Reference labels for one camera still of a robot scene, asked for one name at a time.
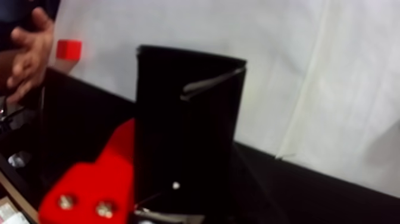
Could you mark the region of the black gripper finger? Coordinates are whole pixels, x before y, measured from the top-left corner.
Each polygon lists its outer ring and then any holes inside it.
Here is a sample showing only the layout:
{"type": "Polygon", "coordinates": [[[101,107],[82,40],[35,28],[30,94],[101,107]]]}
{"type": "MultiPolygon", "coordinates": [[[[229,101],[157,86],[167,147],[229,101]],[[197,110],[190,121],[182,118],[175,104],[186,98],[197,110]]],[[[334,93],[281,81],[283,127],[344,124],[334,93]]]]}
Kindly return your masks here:
{"type": "Polygon", "coordinates": [[[231,147],[228,180],[227,223],[289,223],[286,213],[253,174],[237,144],[231,147]]]}

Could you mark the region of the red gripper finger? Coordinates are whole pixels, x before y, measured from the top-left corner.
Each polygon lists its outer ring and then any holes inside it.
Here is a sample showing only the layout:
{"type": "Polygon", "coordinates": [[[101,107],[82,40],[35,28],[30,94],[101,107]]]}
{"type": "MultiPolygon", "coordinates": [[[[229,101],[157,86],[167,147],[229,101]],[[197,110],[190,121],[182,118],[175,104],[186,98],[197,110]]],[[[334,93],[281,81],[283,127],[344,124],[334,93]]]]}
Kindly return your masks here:
{"type": "Polygon", "coordinates": [[[40,223],[127,223],[135,203],[135,121],[115,129],[96,161],[64,173],[39,207],[40,223]]]}

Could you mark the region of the bare person hand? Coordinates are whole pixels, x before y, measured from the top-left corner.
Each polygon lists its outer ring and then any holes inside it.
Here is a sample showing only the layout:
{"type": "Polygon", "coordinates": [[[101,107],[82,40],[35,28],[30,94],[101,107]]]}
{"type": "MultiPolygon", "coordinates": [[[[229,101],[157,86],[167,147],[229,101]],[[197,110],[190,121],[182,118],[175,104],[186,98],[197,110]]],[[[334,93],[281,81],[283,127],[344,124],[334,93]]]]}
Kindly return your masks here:
{"type": "Polygon", "coordinates": [[[32,11],[32,20],[36,32],[20,27],[11,32],[11,39],[22,49],[14,57],[11,76],[7,80],[7,87],[14,90],[7,97],[9,103],[23,99],[29,91],[41,85],[45,77],[54,40],[54,22],[41,7],[32,11]]]}

